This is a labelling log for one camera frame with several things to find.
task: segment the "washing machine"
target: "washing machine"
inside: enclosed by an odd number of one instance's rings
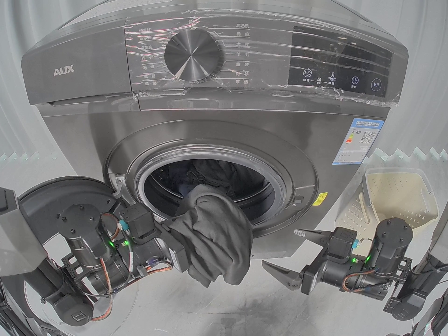
[[[166,182],[180,162],[259,176],[232,196],[258,259],[292,255],[294,229],[326,215],[398,103],[407,61],[333,0],[107,0],[21,66],[76,173],[159,220],[183,198]]]

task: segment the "energy label sticker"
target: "energy label sticker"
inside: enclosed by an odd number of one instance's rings
[[[345,140],[333,161],[334,165],[360,165],[378,136],[383,120],[354,118]]]

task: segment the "dark clothing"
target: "dark clothing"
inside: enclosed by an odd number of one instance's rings
[[[252,224],[229,197],[199,185],[165,223],[185,247],[191,277],[205,287],[219,275],[228,284],[241,283],[249,270]]]
[[[237,199],[257,192],[264,177],[253,169],[223,160],[186,160],[164,167],[160,179],[169,189],[186,196],[200,184],[215,187]]]

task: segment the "control panel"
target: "control panel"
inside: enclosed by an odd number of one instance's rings
[[[290,85],[386,94],[392,53],[349,34],[294,26]]]
[[[125,25],[132,91],[281,89],[384,99],[392,53],[342,29],[182,14]]]

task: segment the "blue connector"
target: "blue connector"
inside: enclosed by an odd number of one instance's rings
[[[128,225],[128,223],[126,223],[126,221],[121,219],[119,223],[121,224],[121,227],[123,228],[123,230],[129,230],[129,225]]]

